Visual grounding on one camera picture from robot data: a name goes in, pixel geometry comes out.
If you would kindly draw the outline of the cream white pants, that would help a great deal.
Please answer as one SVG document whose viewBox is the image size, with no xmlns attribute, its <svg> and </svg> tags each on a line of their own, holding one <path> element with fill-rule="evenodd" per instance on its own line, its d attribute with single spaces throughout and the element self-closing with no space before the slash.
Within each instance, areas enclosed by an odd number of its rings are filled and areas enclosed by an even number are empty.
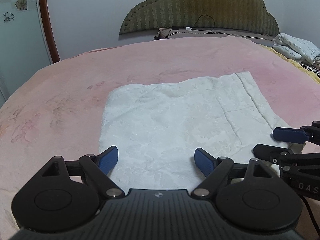
<svg viewBox="0 0 320 240">
<path fill-rule="evenodd" d="M 118 148 L 110 178 L 124 191 L 192 190 L 203 178 L 194 163 L 197 148 L 248 163 L 257 144 L 287 147 L 271 136 L 284 126 L 251 74 L 242 72 L 113 90 L 99 146 Z"/>
</svg>

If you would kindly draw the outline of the pink bed blanket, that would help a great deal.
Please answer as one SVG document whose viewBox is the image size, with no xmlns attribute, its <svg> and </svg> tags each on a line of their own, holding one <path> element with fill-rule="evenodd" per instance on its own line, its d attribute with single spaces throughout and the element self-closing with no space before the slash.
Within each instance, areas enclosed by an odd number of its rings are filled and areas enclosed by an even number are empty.
<svg viewBox="0 0 320 240">
<path fill-rule="evenodd" d="M 319 119 L 319 84 L 250 40 L 185 37 L 89 51 L 39 70 L 1 108 L 1 239 L 18 226 L 17 191 L 52 156 L 98 152 L 110 91 L 248 71 L 276 115 L 292 127 Z"/>
</svg>

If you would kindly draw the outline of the yellow bed sheet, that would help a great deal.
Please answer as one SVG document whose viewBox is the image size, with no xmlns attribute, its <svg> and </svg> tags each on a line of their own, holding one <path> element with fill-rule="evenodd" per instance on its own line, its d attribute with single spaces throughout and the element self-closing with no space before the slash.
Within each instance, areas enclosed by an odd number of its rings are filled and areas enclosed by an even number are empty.
<svg viewBox="0 0 320 240">
<path fill-rule="evenodd" d="M 291 63 L 292 65 L 294 65 L 297 69 L 299 69 L 300 71 L 304 72 L 306 75 L 308 75 L 309 77 L 311 77 L 316 83 L 319 84 L 319 76 L 315 73 L 312 72 L 306 68 L 304 68 L 303 66 L 301 66 L 301 64 L 297 63 L 296 61 L 292 60 L 292 59 L 287 59 L 284 55 L 276 52 L 274 49 L 272 49 L 271 47 L 267 47 L 264 45 L 260 45 L 263 48 L 275 53 L 276 55 L 278 55 L 281 59 L 285 60 L 286 62 Z"/>
</svg>

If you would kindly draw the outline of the white patterned pillow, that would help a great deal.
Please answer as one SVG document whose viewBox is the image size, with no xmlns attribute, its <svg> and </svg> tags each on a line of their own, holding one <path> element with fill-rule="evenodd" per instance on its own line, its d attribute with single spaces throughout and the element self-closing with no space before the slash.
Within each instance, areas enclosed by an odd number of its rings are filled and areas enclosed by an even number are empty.
<svg viewBox="0 0 320 240">
<path fill-rule="evenodd" d="M 280 33 L 273 39 L 272 48 L 288 59 L 319 69 L 319 48 L 308 40 Z"/>
</svg>

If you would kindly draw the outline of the striped grey mattress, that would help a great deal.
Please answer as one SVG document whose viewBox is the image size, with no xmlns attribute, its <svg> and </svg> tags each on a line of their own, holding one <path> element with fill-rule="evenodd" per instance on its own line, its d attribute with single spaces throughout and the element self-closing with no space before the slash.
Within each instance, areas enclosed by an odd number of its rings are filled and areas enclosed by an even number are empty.
<svg viewBox="0 0 320 240">
<path fill-rule="evenodd" d="M 255 40 L 270 40 L 274 39 L 274 36 L 267 34 L 253 33 L 250 31 L 233 30 L 233 29 L 172 29 L 172 28 L 159 28 L 157 35 L 154 37 L 155 40 L 167 39 L 167 38 L 182 38 L 182 37 L 225 37 L 235 36 L 243 37 L 247 39 Z"/>
</svg>

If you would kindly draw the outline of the frosted glass wardrobe door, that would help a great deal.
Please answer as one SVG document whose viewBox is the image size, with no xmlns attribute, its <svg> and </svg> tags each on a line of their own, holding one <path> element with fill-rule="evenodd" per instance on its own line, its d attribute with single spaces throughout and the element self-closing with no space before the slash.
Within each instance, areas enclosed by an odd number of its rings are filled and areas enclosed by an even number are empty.
<svg viewBox="0 0 320 240">
<path fill-rule="evenodd" d="M 1 0 L 1 105 L 50 64 L 39 0 Z"/>
</svg>

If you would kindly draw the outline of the olive green headboard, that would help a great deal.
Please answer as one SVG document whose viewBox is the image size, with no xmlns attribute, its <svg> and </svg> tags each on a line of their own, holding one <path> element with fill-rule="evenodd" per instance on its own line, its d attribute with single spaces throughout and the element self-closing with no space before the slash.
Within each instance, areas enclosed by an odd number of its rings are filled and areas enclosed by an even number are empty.
<svg viewBox="0 0 320 240">
<path fill-rule="evenodd" d="M 146 0 L 126 15 L 121 35 L 162 27 L 222 28 L 276 36 L 263 0 Z"/>
</svg>

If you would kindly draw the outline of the brown wooden door frame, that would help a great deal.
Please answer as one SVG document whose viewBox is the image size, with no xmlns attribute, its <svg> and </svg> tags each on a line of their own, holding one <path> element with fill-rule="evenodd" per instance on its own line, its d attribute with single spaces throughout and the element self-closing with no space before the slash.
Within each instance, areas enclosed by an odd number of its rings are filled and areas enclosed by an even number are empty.
<svg viewBox="0 0 320 240">
<path fill-rule="evenodd" d="M 38 0 L 37 6 L 38 6 L 38 11 L 40 13 L 42 32 L 43 32 L 43 37 L 47 47 L 49 58 L 52 63 L 57 63 L 60 61 L 60 56 L 57 51 L 57 47 L 56 47 L 56 43 L 55 43 L 53 31 L 52 31 L 52 25 L 50 21 L 47 0 Z"/>
</svg>

